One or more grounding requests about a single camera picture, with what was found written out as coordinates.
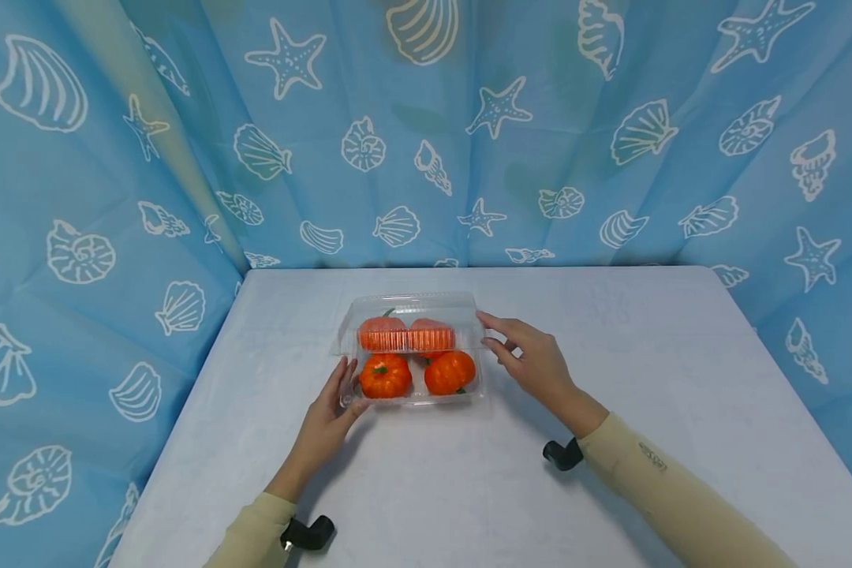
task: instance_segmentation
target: white starfish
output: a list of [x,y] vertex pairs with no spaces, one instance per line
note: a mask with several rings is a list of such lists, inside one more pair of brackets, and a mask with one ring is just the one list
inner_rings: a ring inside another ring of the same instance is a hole
[[767,0],[767,5],[759,17],[728,17],[716,26],[727,36],[732,36],[732,47],[713,64],[711,73],[719,73],[739,58],[747,54],[754,55],[757,62],[766,62],[773,43],[781,32],[814,10],[814,2],[805,2],[792,10],[785,10],[785,0]]
[[312,60],[322,51],[327,37],[313,34],[305,42],[296,43],[275,18],[271,18],[271,35],[275,38],[275,51],[251,51],[243,59],[275,71],[275,99],[282,100],[290,85],[297,82],[317,91],[322,89],[322,81],[312,71]]

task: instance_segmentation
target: person's left hand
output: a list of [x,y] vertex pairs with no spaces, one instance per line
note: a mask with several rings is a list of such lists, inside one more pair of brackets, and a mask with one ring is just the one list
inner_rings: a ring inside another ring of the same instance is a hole
[[356,401],[338,416],[338,389],[342,381],[350,380],[356,368],[356,359],[348,363],[347,357],[341,358],[322,393],[308,408],[293,449],[265,492],[295,503],[312,474],[341,450],[350,426],[368,407],[366,401]]

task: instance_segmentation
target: starfish print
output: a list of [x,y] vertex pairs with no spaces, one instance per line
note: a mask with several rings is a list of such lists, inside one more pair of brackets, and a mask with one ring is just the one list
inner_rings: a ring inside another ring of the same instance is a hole
[[757,62],[766,62],[779,34],[783,34],[787,28],[806,17],[816,6],[814,2],[805,2],[797,8],[785,10],[785,1],[767,0],[764,11],[754,19],[728,17],[720,22],[716,29],[732,36],[734,43],[729,51],[713,64],[711,73],[723,71],[732,62],[747,54],[754,55]]
[[275,38],[275,51],[251,51],[243,59],[275,70],[275,99],[283,100],[290,85],[298,82],[317,91],[322,89],[322,81],[312,71],[312,60],[322,51],[327,38],[313,34],[305,42],[296,43],[275,18],[271,18],[271,35]]
[[146,121],[143,116],[141,116],[139,97],[135,94],[129,95],[129,116],[123,114],[123,120],[126,120],[126,124],[129,128],[132,128],[133,132],[136,133],[136,136],[139,137],[139,144],[141,144],[141,147],[143,148],[143,155],[145,156],[146,162],[151,161],[152,154],[155,155],[156,158],[161,157],[158,155],[158,149],[155,148],[155,143],[151,142],[151,137],[156,133],[170,130],[169,124],[160,120]]
[[458,216],[458,221],[460,221],[462,225],[467,225],[472,229],[480,229],[480,231],[484,232],[486,237],[492,237],[492,228],[488,226],[488,223],[493,221],[504,221],[507,218],[508,215],[503,213],[486,213],[486,210],[484,209],[484,200],[482,200],[481,197],[480,199],[477,199],[477,203],[473,204],[473,209],[470,211],[470,215],[464,215],[462,217]]
[[527,83],[527,77],[518,77],[502,93],[494,93],[490,89],[480,88],[480,112],[477,114],[477,118],[473,119],[473,123],[470,123],[470,126],[464,130],[470,136],[473,136],[477,128],[486,125],[488,135],[495,140],[499,137],[502,121],[506,118],[519,121],[519,123],[529,123],[533,120],[533,114],[522,108],[517,108],[514,103],[525,83]]
[[805,227],[796,229],[798,252],[786,257],[786,264],[799,267],[805,273],[805,293],[810,292],[821,278],[835,285],[836,267],[829,262],[829,256],[843,244],[843,239],[833,239],[826,243],[815,243]]

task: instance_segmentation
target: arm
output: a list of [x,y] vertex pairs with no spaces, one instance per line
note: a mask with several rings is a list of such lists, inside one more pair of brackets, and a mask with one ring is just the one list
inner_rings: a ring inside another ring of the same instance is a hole
[[366,410],[358,402],[337,415],[338,387],[356,369],[356,360],[341,359],[319,397],[308,408],[293,449],[271,478],[263,494],[243,507],[224,533],[218,549],[205,568],[282,568],[287,551],[281,535],[293,518],[296,506],[312,474],[341,450],[350,426]]
[[499,363],[571,430],[593,472],[639,510],[685,564],[795,566],[711,487],[577,388],[554,337],[517,320],[479,317],[507,337],[485,341]]

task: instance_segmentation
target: orange pumpkin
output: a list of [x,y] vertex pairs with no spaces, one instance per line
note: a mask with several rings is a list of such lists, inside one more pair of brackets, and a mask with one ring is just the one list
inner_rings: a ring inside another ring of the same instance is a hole
[[377,353],[366,361],[359,381],[368,398],[396,398],[407,395],[413,377],[401,355]]
[[437,359],[454,349],[454,328],[446,323],[421,317],[410,324],[408,334],[410,351],[420,357]]
[[394,308],[384,316],[371,317],[360,325],[357,340],[360,347],[370,353],[404,351],[407,349],[407,326],[396,318],[389,317]]
[[458,393],[477,376],[477,366],[467,353],[450,351],[426,367],[426,388],[432,394]]

